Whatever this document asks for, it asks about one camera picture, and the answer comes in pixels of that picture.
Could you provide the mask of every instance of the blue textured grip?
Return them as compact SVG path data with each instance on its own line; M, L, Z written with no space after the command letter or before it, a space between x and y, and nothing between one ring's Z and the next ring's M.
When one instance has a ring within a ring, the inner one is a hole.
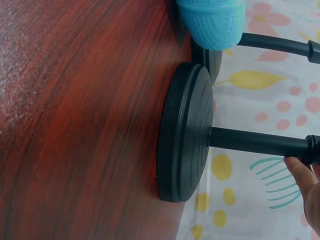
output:
M239 43L245 26L246 0L177 0L194 41L209 50Z

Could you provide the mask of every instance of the black metal bar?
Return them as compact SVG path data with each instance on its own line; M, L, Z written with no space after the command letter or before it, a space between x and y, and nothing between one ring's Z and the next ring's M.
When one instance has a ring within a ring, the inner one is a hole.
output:
M307 43L293 41L274 36L258 35L253 33L243 33L240 46L254 47L261 49L277 50L281 52L310 56L310 46Z
M310 156L315 157L314 147L316 146L313 139L308 139L308 137L299 139L218 127L211 128L209 145L243 152L297 157L308 164Z

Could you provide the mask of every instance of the pink flower print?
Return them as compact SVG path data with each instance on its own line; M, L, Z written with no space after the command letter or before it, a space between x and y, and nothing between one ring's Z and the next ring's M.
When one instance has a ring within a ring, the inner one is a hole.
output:
M272 5L264 2L257 2L253 5L253 11L246 9L246 17L251 18L248 23L250 32L260 35L276 37L278 34L273 26L288 26L290 18L280 13L272 12Z

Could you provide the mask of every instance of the red wood grain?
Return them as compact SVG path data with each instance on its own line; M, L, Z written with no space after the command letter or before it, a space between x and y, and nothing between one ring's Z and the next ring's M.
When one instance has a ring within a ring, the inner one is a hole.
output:
M2 0L0 239L174 239L156 150L171 0Z

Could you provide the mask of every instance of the bedsheet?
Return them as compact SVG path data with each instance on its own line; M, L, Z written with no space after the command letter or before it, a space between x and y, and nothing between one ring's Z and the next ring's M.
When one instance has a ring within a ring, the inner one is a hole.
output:
M247 0L245 32L320 42L320 0ZM320 66L236 46L213 86L215 127L295 138L320 135ZM211 148L177 240L319 240L283 158Z

